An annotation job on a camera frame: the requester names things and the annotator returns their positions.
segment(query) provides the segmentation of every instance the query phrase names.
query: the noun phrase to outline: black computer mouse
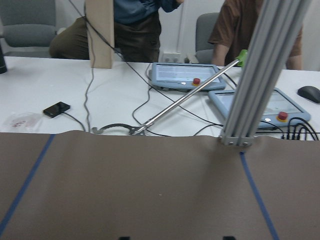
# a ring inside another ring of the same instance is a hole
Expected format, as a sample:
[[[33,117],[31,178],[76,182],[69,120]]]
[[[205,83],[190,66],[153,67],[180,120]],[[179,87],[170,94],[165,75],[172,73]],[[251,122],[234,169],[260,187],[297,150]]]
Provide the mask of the black computer mouse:
[[[297,94],[305,99],[319,104],[320,103],[320,90],[314,86],[303,86],[298,89]]]

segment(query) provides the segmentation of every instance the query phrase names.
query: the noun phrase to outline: brown t-shirt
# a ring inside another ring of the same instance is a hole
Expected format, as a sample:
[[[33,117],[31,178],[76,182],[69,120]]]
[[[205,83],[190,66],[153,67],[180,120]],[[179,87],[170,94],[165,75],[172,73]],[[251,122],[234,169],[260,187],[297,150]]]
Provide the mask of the brown t-shirt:
[[[231,63],[243,49],[248,49],[254,33],[263,0],[225,0],[219,17],[208,40],[229,48],[225,65]],[[301,55],[300,31],[290,57]]]

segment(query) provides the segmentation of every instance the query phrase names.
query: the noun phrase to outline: blue line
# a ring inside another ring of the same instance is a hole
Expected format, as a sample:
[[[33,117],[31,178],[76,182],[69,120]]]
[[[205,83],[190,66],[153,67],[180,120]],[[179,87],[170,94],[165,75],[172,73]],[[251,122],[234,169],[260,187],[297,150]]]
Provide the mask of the blue line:
[[[259,190],[255,184],[255,181],[250,173],[250,170],[249,170],[249,167],[248,167],[248,164],[247,164],[247,161],[246,161],[246,157],[245,157],[245,153],[244,152],[240,152],[240,157],[241,157],[241,162],[242,162],[242,165],[243,165],[243,168],[244,168],[244,171],[245,171],[245,174],[246,174],[246,177],[248,178],[248,181],[250,183],[250,186],[252,188],[252,191],[255,195],[255,199],[256,201],[258,202],[259,204],[259,207],[260,207],[260,210],[263,214],[263,217],[264,217],[264,220],[269,228],[269,231],[272,235],[272,238],[274,240],[279,240],[279,237],[278,237],[278,234],[277,234],[277,231],[275,229],[275,226],[274,224],[272,223],[272,220],[269,216],[269,213],[267,211],[267,208],[264,204],[264,201],[262,200],[262,197],[259,193]]]
[[[55,137],[55,134],[50,134],[50,137],[48,139],[48,141],[46,142],[45,146],[43,147],[38,159],[36,160],[36,162],[34,163],[33,167],[31,168],[29,175],[26,177],[22,187],[20,188],[18,194],[16,195],[15,199],[13,200],[13,202],[11,203],[11,206],[9,207],[8,211],[6,212],[3,220],[0,222],[0,237],[2,235],[2,233],[5,231],[5,228],[8,224],[8,222],[10,221],[12,215],[14,214],[20,200],[22,199],[22,197],[24,196],[29,184],[32,181],[32,178],[34,177],[40,163],[42,162],[44,156],[46,155],[46,152],[50,146],[50,144],[52,143],[53,139]]]

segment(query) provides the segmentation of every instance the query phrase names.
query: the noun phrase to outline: office chair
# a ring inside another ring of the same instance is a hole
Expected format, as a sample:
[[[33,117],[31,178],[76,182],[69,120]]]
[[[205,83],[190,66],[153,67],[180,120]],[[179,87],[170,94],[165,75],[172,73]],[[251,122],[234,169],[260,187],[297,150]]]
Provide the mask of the office chair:
[[[55,0],[0,0],[0,19],[0,38],[13,48],[49,47],[56,36]],[[49,58],[48,49],[9,51],[4,55]]]
[[[210,64],[213,55],[213,44],[208,39],[218,19],[219,12],[205,13],[196,20],[195,55],[187,53],[185,63]]]

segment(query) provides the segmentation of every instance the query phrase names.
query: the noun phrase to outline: black cup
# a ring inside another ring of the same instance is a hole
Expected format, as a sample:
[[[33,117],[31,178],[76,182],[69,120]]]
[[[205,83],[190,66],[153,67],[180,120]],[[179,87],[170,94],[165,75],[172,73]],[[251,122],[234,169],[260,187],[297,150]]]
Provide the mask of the black cup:
[[[4,54],[2,53],[1,45],[0,45],[0,74],[4,74],[7,71],[7,66],[4,58]]]

